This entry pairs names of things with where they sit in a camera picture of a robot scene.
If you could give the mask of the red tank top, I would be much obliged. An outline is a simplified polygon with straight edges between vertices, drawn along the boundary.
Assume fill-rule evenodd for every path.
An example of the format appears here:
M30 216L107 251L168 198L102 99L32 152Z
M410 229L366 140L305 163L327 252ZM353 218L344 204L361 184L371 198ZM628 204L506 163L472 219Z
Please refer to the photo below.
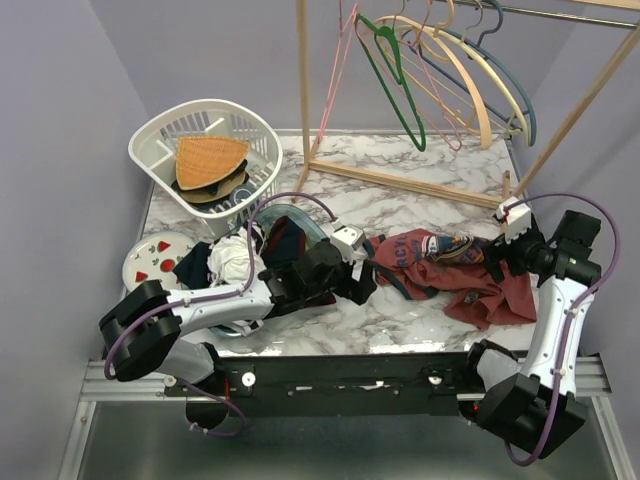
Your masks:
M486 268L487 239L441 235L414 229L393 236L366 239L363 248L380 285L391 285L407 300L427 300L440 292L453 294L444 313L480 330L492 325L522 325L536 321L527 273L514 276L501 262L504 280L497 282Z

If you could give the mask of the blue plastic hanger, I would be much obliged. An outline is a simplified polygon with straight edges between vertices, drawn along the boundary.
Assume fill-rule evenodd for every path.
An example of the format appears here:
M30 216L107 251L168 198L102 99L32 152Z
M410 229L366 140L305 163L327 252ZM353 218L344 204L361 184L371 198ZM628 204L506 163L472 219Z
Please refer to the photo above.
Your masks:
M497 1L477 1L475 8L479 12L487 8L497 12L496 25L482 31L475 41L470 38L468 30L458 33L449 29L455 18L452 1L448 3L448 19L434 25L427 20L418 22L400 14L384 17L380 21L391 22L399 43L413 54L402 54L401 59L422 71L430 85L425 86L406 67L402 72L440 105L443 118L454 129L462 127L468 133L479 136L483 148L488 148L492 143L495 129L508 136L521 134L526 145L532 146L537 139L537 120L528 94L515 75L481 47L487 35L498 32L502 27L502 5ZM484 99L477 81L462 63L463 58L476 65L477 70L491 80L510 107L509 114L499 112Z

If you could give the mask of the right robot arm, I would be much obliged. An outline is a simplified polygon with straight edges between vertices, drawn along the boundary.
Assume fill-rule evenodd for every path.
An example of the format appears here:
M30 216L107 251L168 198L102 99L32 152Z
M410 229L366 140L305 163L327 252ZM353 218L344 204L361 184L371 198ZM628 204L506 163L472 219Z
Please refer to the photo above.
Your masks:
M576 399L576 358L586 314L601 268L590 261L599 219L568 210L550 239L544 238L524 205L500 218L506 230L484 249L493 280L534 274L538 278L537 320L526 358L483 340L460 367L469 390L485 390L475 421L482 429L519 448L525 466L548 457L587 418Z

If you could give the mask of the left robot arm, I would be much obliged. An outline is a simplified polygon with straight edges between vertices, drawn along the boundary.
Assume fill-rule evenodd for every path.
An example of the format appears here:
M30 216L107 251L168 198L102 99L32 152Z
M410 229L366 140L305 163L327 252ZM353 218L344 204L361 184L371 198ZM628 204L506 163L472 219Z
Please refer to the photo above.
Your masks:
M249 285L166 290L147 280L99 322L107 350L104 375L128 382L160 372L187 381L201 395L212 394L222 380L217 355L187 335L213 327L250 335L265 320L303 310L328 294L362 305L376 289L374 268L361 261L355 278L355 265L321 241L293 262L255 274Z

